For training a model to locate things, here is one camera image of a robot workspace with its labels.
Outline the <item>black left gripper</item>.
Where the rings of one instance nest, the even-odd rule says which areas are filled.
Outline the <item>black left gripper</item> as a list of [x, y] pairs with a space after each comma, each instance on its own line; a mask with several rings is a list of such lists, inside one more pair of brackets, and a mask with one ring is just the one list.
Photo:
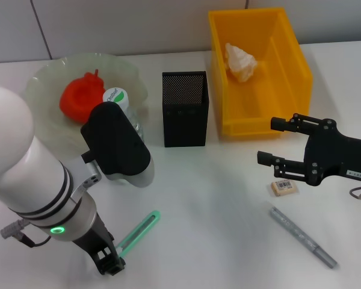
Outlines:
[[113, 243], [98, 214], [90, 229], [73, 242], [91, 257], [101, 275], [115, 275], [125, 269], [123, 248]]

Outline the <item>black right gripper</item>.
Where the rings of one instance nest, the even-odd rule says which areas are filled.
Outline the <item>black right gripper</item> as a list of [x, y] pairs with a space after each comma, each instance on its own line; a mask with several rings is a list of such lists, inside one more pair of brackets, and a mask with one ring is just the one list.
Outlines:
[[334, 120], [295, 113], [289, 120], [272, 117], [271, 129], [309, 136], [303, 163], [257, 152], [258, 164], [273, 166], [274, 177], [306, 182], [311, 186], [320, 185], [329, 176], [361, 181], [361, 139], [341, 134]]

